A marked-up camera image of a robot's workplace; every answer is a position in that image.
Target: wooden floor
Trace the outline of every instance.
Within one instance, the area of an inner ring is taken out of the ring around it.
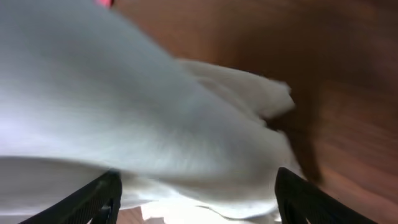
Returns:
[[[286,81],[297,108],[271,126],[307,177],[398,223],[398,1],[117,0],[116,10],[176,57]]]

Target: crumpled cloth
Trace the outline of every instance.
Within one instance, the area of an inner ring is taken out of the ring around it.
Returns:
[[[91,1],[2,1],[0,33],[0,223],[109,168],[121,171],[123,208],[161,201],[237,219],[275,210],[277,169],[295,160],[258,116],[293,106],[286,85],[178,64]]]

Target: black object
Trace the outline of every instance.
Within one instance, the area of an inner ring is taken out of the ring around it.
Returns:
[[[21,224],[115,224],[121,195],[119,172],[110,170]]]
[[[275,193],[283,224],[375,223],[323,193],[286,168],[279,168]]]

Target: white cloth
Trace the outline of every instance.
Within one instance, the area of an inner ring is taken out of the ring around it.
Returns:
[[[277,169],[294,157],[283,134],[248,114],[290,108],[287,87],[260,78],[268,84],[254,100],[228,82],[220,88],[250,109],[237,110],[192,78],[197,65],[206,66],[184,65],[191,74],[91,1],[1,1],[0,223],[51,207],[110,167],[122,173],[123,208],[174,201],[230,218],[275,209]]]

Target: fabric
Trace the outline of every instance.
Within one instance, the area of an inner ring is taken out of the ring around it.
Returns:
[[[160,200],[238,219],[275,210],[277,169],[294,157],[256,116],[291,108],[285,85],[235,70],[215,85],[232,70],[181,66],[90,1],[1,1],[0,33],[0,223],[109,168],[122,173],[123,208]],[[263,86],[243,95],[243,76]]]

